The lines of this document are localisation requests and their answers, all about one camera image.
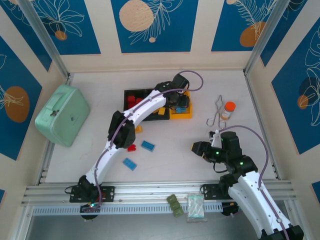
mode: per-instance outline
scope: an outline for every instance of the mint green box handle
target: mint green box handle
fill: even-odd
[[[48,103],[45,105],[45,114],[42,115],[42,120],[47,122],[50,119],[51,114],[54,111],[55,106],[66,94],[65,93],[56,93],[54,94]]]
[[[50,100],[48,101],[48,103],[45,105],[45,108],[48,110],[53,111],[56,104],[59,102],[60,99],[62,99],[65,96],[64,93],[56,93],[54,94]]]

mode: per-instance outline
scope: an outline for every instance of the orange circle illustration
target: orange circle illustration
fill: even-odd
[[[23,123],[30,110],[30,101],[27,92],[19,86],[10,87],[4,94],[6,100],[5,112],[16,123]]]
[[[260,21],[254,25],[248,26],[241,33],[240,44],[244,47],[254,47],[265,25],[265,21]]]
[[[54,33],[54,35],[55,35],[55,37],[56,37],[57,39],[59,39],[59,40],[61,40],[61,41],[66,40],[67,37],[68,37],[65,32],[60,31],[60,30],[56,31],[56,32]]]
[[[301,108],[302,110],[306,109],[308,107],[308,102],[309,102],[308,97],[305,95],[301,95],[298,98],[298,107]]]

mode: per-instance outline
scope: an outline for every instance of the robotic arm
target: robotic arm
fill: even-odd
[[[203,85],[203,79],[201,78],[201,80],[200,88]],[[190,99],[183,92],[189,85],[189,81],[178,73],[173,78],[173,81],[157,84],[149,96],[131,109],[122,113],[116,111],[112,116],[108,130],[108,141],[102,154],[86,175],[80,177],[78,184],[71,190],[72,194],[77,199],[81,199],[81,202],[94,203],[99,197],[100,206],[102,194],[99,185],[102,184],[106,173],[116,159],[116,155],[134,143],[136,139],[135,128],[151,113],[163,106],[187,108],[190,104]]]
[[[212,143],[195,142],[191,150],[209,163],[225,164],[229,173],[220,177],[219,190],[241,207],[258,238],[302,240],[304,233],[300,226],[292,226],[261,181],[253,160],[242,154],[236,133],[226,131],[220,134],[217,130],[210,132],[209,136]]]

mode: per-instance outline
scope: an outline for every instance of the blue block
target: blue block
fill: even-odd
[[[141,144],[141,147],[143,147],[144,149],[149,150],[150,152],[153,152],[155,149],[155,145],[151,144],[150,142],[147,141],[143,141],[143,143]]]
[[[123,161],[123,164],[126,165],[128,168],[130,168],[132,171],[135,170],[137,167],[137,164],[135,164],[133,161],[131,161],[129,158],[126,158]]]

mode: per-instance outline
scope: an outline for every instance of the orange bottle cap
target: orange bottle cap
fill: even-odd
[[[228,101],[225,106],[225,110],[228,112],[233,112],[236,109],[236,104],[233,101]]]

